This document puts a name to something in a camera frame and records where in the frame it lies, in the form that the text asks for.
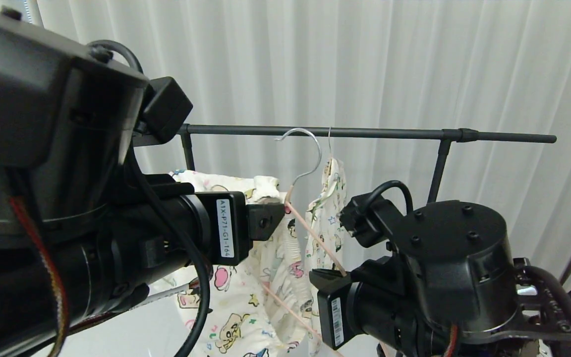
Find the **clothing rack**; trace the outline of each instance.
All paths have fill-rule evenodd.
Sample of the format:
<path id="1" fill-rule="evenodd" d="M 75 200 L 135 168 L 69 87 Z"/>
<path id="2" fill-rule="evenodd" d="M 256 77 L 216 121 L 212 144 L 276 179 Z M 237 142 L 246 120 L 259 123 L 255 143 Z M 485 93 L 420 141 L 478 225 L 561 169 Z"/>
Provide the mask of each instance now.
<path id="1" fill-rule="evenodd" d="M 186 168 L 195 170 L 191 135 L 266 135 L 281 136 L 286 131 L 297 126 L 260 126 L 260 125 L 197 125 L 182 124 L 177 132 L 182 140 Z M 330 128 L 302 127 L 308 129 L 316 136 L 329 135 Z M 473 141 L 502 141 L 502 142 L 536 142 L 552 144 L 557 142 L 554 135 L 520 134 L 520 133 L 492 133 L 473 129 L 376 129 L 376 128 L 331 128 L 331 136 L 335 138 L 382 138 L 382 139 L 422 139 L 439 140 L 438 157 L 435 161 L 433 178 L 427 202 L 435 202 L 440 190 L 444 165 L 449 155 L 452 142 Z M 292 136 L 306 136 L 304 133 L 294 132 Z M 135 146 L 159 144 L 151 135 L 134 138 Z"/>

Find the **robotic arm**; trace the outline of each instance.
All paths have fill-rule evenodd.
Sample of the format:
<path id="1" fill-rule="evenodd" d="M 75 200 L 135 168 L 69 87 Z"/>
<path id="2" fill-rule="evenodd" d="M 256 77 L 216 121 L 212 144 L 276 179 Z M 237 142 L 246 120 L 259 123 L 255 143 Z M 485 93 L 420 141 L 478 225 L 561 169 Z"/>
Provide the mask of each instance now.
<path id="1" fill-rule="evenodd" d="M 0 13 L 0 356 L 56 346 L 194 264 L 202 299 L 176 354 L 185 357 L 206 319 L 213 264 L 243 261 L 283 205 L 143 175 L 132 137 L 168 142 L 192 109 L 175 80 L 146 78 L 118 43 L 80 45 L 20 18 Z M 390 187 L 403 190 L 406 216 L 380 196 Z M 352 198 L 340 222 L 362 246 L 388 240 L 392 255 L 346 277 L 313 271 L 329 346 L 370 334 L 410 357 L 514 356 L 525 341 L 571 341 L 571 299 L 551 275 L 512 260 L 494 210 L 459 201 L 413 210 L 391 181 Z"/>

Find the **hanging garment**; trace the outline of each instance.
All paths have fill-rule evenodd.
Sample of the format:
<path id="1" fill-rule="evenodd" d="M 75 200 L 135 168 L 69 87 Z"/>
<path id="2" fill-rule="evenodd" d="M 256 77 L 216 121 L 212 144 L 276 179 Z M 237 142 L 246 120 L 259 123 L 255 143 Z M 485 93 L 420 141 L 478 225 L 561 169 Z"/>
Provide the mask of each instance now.
<path id="1" fill-rule="evenodd" d="M 349 234 L 338 222 L 337 214 L 346 203 L 345 172 L 343 163 L 331 158 L 323 169 L 322 191 L 317 199 L 308 206 L 305 214 L 310 228 L 324 242 L 325 246 L 336 256 L 339 262 L 343 260 L 343 242 Z M 305 250 L 306 275 L 311 269 L 336 269 L 329 255 L 324 249 L 308 235 L 308 244 Z M 311 325 L 320 333 L 319 304 L 316 296 L 319 291 L 311 285 L 312 303 L 306 307 L 311 315 Z M 319 353 L 322 341 L 310 334 L 309 353 L 315 356 Z"/>
<path id="2" fill-rule="evenodd" d="M 171 174 L 176 181 L 192 183 L 196 192 L 244 192 L 249 204 L 283 201 L 285 196 L 277 190 L 279 181 L 274 177 L 242 179 L 189 170 Z M 264 287 L 271 289 L 299 316 L 310 314 L 311 293 L 290 212 L 286 210 L 268 241 L 254 242 L 244 262 L 213 269 L 211 311 L 192 357 L 278 357 L 299 346 L 306 335 L 304 326 L 264 292 Z M 187 267 L 154 283 L 154 288 L 168 290 L 196 279 L 195 268 Z M 188 328 L 195 321 L 199 301 L 199 289 L 177 296 L 179 315 Z"/>

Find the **metal rod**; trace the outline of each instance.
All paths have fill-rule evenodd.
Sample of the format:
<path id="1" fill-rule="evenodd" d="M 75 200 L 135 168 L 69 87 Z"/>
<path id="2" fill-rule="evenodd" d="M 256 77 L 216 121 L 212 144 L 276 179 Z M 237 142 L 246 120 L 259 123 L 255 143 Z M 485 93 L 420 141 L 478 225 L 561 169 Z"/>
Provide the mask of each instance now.
<path id="1" fill-rule="evenodd" d="M 213 134 L 213 135 L 283 135 L 296 126 L 260 126 L 260 125 L 197 125 L 184 124 L 180 134 Z M 304 127 L 317 136 L 327 136 L 329 128 Z M 467 140 L 463 134 L 474 134 L 474 138 Z M 349 138 L 396 138 L 396 139 L 428 139 L 452 141 L 510 141 L 510 142 L 541 142 L 553 143 L 557 141 L 554 135 L 519 134 L 519 133 L 483 133 L 471 129 L 378 129 L 378 128 L 332 128 L 332 137 Z"/>
<path id="2" fill-rule="evenodd" d="M 431 188 L 429 189 L 429 197 L 426 203 L 435 202 L 440 190 L 440 183 L 442 182 L 442 174 L 444 174 L 444 165 L 446 165 L 446 158 L 451 149 L 451 141 L 441 140 L 440 148 L 438 149 L 438 159 L 435 161 L 435 170 L 433 170 L 433 179 L 431 180 Z"/>
<path id="3" fill-rule="evenodd" d="M 184 160 L 186 168 L 195 171 L 195 159 L 193 158 L 193 143 L 191 142 L 191 134 L 188 131 L 179 134 L 182 140 L 182 149 L 184 149 Z"/>

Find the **curtain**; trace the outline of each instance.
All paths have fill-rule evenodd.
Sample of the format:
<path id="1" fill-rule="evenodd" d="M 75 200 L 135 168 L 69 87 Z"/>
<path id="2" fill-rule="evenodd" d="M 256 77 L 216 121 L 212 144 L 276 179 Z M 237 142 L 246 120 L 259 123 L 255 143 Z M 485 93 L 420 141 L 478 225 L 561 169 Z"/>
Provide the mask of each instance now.
<path id="1" fill-rule="evenodd" d="M 571 1 L 38 0 L 38 10 L 47 29 L 119 41 L 148 77 L 174 77 L 195 106 L 191 124 L 557 135 L 556 144 L 453 143 L 438 199 L 500 212 L 514 257 L 557 276 L 571 261 Z M 351 195 L 399 179 L 416 207 L 426 202 L 437 142 L 331 140 Z M 202 172 L 275 176 L 286 187 L 315 160 L 309 138 L 194 135 L 193 151 Z M 178 138 L 137 154 L 146 172 L 184 167 Z M 320 179 L 299 180 L 297 207 Z M 387 197 L 403 209 L 401 194 Z M 383 250 L 347 244 L 349 268 Z"/>

